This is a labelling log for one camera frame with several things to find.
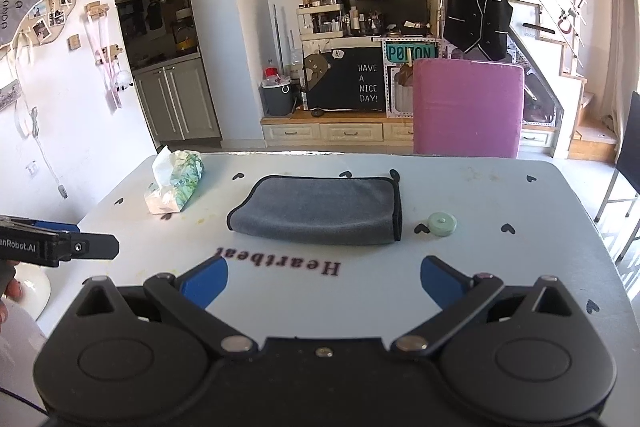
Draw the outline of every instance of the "gray trash bin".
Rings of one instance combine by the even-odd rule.
[[[273,86],[265,85],[263,81],[261,89],[268,116],[285,116],[293,110],[293,92],[289,78]]]

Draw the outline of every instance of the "pink chair back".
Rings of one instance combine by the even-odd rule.
[[[414,153],[518,155],[524,70],[515,64],[446,58],[414,62]]]

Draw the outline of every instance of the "green floral tissue packaging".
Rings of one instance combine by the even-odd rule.
[[[145,192],[146,206],[152,214],[180,212],[198,186],[204,165],[199,152],[158,153],[152,165],[155,182]]]

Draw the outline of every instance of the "black chair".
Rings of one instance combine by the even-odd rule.
[[[618,179],[618,174],[622,174],[629,184],[636,190],[636,197],[629,198],[626,200],[609,200],[609,196],[611,195],[611,191],[613,190],[613,185],[616,183],[616,179]],[[604,207],[607,203],[620,203],[622,201],[631,201],[631,206],[629,206],[629,210],[626,212],[625,217],[629,217],[629,213],[631,213],[631,209],[638,201],[638,193],[640,192],[640,94],[634,92],[631,96],[631,107],[629,108],[629,117],[626,119],[626,130],[625,130],[625,139],[622,141],[622,147],[620,148],[620,156],[618,156],[618,161],[616,162],[616,168],[613,171],[613,176],[611,177],[611,181],[609,182],[609,188],[607,188],[607,193],[604,196],[604,200],[596,214],[595,219],[593,219],[596,223],[602,217],[602,213],[604,212]],[[629,237],[626,242],[625,248],[622,249],[620,255],[616,259],[616,264],[619,264],[622,261],[622,258],[625,256],[626,251],[631,246],[631,243],[636,239],[640,239],[637,237],[638,230],[640,229],[640,220],[636,224],[633,233]]]

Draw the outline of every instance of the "drawer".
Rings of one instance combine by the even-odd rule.
[[[533,147],[551,147],[553,136],[553,131],[547,132],[523,130],[520,133],[520,145],[531,145]]]
[[[263,125],[262,132],[267,142],[293,143],[320,138],[319,123]]]
[[[382,124],[321,123],[320,136],[329,142],[382,142]]]
[[[412,123],[385,123],[385,141],[414,141],[414,124]]]

